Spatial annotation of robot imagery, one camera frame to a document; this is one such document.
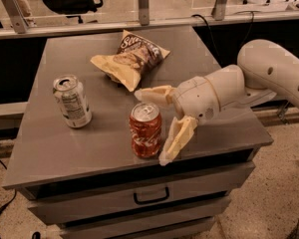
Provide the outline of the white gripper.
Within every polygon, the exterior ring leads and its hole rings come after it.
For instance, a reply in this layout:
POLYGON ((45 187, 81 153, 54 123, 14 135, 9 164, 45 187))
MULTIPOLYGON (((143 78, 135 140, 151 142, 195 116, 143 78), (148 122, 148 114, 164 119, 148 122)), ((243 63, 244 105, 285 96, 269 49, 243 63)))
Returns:
POLYGON ((135 91, 135 97, 140 102, 154 103, 161 108, 167 108, 173 103, 180 118, 174 118, 171 122, 167 139, 158 157, 161 166, 176 159, 193 137, 197 121, 212 120, 220 111, 216 92, 210 81, 204 77, 189 79, 177 88, 166 85, 139 89, 135 91))

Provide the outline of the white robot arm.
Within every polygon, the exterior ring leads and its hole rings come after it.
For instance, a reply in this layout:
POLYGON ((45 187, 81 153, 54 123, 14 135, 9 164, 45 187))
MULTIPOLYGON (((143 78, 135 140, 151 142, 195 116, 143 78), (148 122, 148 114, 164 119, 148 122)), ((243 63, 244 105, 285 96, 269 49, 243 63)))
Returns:
POLYGON ((159 155, 165 166, 191 140, 197 126, 231 108, 250 108, 279 96, 299 109, 299 59, 283 47, 263 39, 244 44, 235 65, 196 76, 176 87, 135 91, 141 102, 174 106, 168 137, 159 155))

